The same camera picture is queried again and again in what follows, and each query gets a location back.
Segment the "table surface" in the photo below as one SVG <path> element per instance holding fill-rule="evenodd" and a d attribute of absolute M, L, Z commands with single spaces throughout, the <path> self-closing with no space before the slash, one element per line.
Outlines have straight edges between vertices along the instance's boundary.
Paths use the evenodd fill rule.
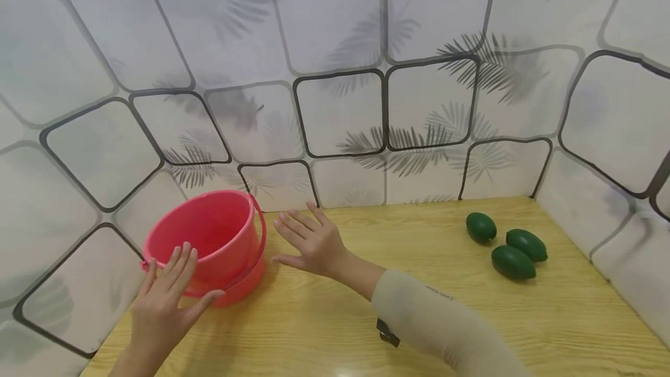
<path fill-rule="evenodd" d="M 492 247 L 468 237 L 465 218 L 497 223 L 495 244 L 521 227 L 550 254 L 537 278 L 504 279 Z M 444 290 L 488 319 L 535 376 L 667 377 L 670 352 L 533 200 L 514 197 L 326 210 L 349 249 Z M 276 214 L 267 214 L 270 224 Z M 266 257 L 294 250 L 274 230 Z M 107 376 L 128 344 L 127 312 L 82 376 Z M 157 376 L 451 376 L 439 360 L 379 339 L 376 315 L 352 290 L 269 264 L 246 300 L 210 308 Z"/>

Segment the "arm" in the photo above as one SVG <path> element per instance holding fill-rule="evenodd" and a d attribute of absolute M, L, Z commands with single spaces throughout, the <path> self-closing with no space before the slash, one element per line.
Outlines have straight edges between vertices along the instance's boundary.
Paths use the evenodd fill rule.
<path fill-rule="evenodd" d="M 156 260 L 151 260 L 131 307 L 130 343 L 116 359 L 109 377 L 153 377 L 200 315 L 223 294 L 213 290 L 191 307 L 177 307 L 197 262 L 198 251 L 188 242 L 174 249 L 157 279 Z"/>
<path fill-rule="evenodd" d="M 335 224 L 316 205 L 316 221 L 296 210 L 281 214 L 277 231 L 299 250 L 275 261 L 339 281 L 370 301 L 402 341 L 435 355 L 459 377 L 530 376 L 476 312 L 400 271 L 387 271 L 344 247 Z"/>

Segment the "tile-pattern wallpaper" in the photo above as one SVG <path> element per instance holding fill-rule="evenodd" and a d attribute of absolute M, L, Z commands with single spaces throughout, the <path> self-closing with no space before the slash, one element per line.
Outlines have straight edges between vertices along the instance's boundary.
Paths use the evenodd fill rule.
<path fill-rule="evenodd" d="M 0 0 L 2 374 L 78 375 L 221 188 L 537 197 L 670 343 L 663 1 Z"/>

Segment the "beige sleeve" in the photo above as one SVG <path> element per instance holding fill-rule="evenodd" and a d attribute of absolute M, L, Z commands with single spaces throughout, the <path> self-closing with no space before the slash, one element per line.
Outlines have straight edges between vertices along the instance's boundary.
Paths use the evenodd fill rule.
<path fill-rule="evenodd" d="M 376 285 L 373 306 L 402 342 L 442 358 L 458 377 L 528 377 L 514 351 L 463 303 L 400 271 Z"/>

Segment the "oval green object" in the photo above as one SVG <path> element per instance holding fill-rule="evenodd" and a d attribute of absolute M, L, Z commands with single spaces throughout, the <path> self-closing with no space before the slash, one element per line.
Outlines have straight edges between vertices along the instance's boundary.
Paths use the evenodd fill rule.
<path fill-rule="evenodd" d="M 548 258 L 547 246 L 539 237 L 524 229 L 512 229 L 507 232 L 505 242 L 528 255 L 533 262 L 543 262 Z"/>
<path fill-rule="evenodd" d="M 534 278 L 535 265 L 528 255 L 512 246 L 498 246 L 491 252 L 491 261 L 496 271 L 512 280 L 528 280 Z"/>
<path fill-rule="evenodd" d="M 465 219 L 468 235 L 477 243 L 489 243 L 498 233 L 496 224 L 484 213 L 470 213 Z"/>

